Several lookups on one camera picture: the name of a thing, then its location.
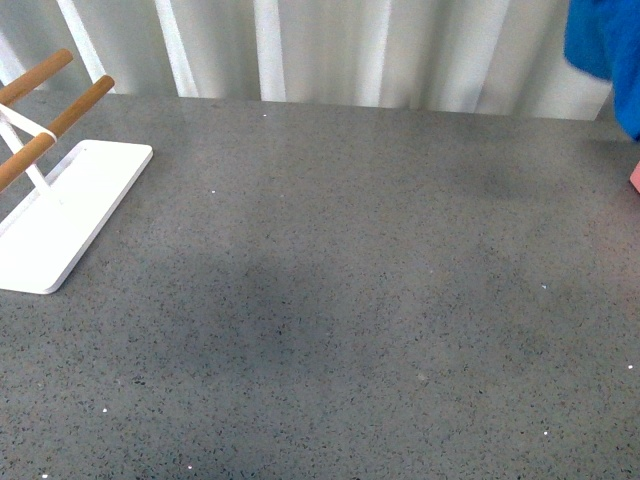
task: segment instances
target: wooden rod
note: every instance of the wooden rod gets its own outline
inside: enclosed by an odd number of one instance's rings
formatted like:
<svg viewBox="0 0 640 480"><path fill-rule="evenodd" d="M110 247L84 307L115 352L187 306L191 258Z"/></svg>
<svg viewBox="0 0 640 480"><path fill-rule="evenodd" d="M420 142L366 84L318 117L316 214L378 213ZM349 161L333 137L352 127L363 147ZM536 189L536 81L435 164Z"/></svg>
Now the wooden rod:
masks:
<svg viewBox="0 0 640 480"><path fill-rule="evenodd" d="M0 165L0 192L8 187L22 172L42 156L55 142L47 133L37 136Z"/></svg>
<svg viewBox="0 0 640 480"><path fill-rule="evenodd" d="M62 67L73 60L71 52L65 48L58 50L9 85L0 90L0 103L6 106L17 102L45 80L59 72Z"/></svg>
<svg viewBox="0 0 640 480"><path fill-rule="evenodd" d="M80 117L89 111L98 100L113 88L115 82L109 75L103 75L89 89L73 102L47 127L56 137L61 137Z"/></svg>
<svg viewBox="0 0 640 480"><path fill-rule="evenodd" d="M82 115L111 90L115 82L108 75L101 77L47 127L56 137L61 137ZM40 133L0 165L0 192L8 187L22 172L38 160L54 144L51 135Z"/></svg>

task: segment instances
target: pink object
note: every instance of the pink object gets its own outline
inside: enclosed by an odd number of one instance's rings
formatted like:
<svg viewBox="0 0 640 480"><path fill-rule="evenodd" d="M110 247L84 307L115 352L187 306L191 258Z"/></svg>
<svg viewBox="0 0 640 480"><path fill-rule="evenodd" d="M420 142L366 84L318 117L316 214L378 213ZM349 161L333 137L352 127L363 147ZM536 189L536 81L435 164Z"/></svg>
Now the pink object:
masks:
<svg viewBox="0 0 640 480"><path fill-rule="evenodd" d="M631 180L631 184L636 187L636 190L640 193L640 163L631 174L631 178L629 180Z"/></svg>

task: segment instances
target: white curtain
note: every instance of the white curtain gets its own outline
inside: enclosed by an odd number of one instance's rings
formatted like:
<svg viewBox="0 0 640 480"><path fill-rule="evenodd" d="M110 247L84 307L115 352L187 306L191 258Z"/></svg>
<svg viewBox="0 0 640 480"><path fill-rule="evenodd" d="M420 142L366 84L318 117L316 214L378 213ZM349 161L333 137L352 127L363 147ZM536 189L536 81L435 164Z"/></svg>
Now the white curtain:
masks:
<svg viewBox="0 0 640 480"><path fill-rule="evenodd" d="M44 88L593 120L568 0L0 0L0 82L59 48Z"/></svg>

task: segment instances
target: blue fabric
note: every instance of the blue fabric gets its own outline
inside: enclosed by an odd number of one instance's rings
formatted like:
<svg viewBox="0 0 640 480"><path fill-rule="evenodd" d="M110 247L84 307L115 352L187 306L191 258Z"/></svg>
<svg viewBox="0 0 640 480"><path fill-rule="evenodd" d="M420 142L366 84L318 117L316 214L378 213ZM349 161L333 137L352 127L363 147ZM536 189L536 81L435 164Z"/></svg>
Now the blue fabric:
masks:
<svg viewBox="0 0 640 480"><path fill-rule="evenodd" d="M640 140L640 0L571 0L564 53L573 66L613 82L616 119Z"/></svg>

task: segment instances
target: white stand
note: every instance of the white stand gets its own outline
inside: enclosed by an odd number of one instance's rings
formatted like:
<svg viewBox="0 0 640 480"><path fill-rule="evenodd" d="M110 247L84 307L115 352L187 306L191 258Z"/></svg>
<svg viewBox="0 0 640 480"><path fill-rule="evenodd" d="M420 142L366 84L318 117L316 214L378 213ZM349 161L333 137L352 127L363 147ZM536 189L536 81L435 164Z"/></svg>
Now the white stand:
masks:
<svg viewBox="0 0 640 480"><path fill-rule="evenodd" d="M7 120L18 125L8 118L16 115L0 111L0 134L14 153L22 144ZM152 156L148 145L84 140L46 178L29 167L36 189L0 223L0 289L55 292Z"/></svg>

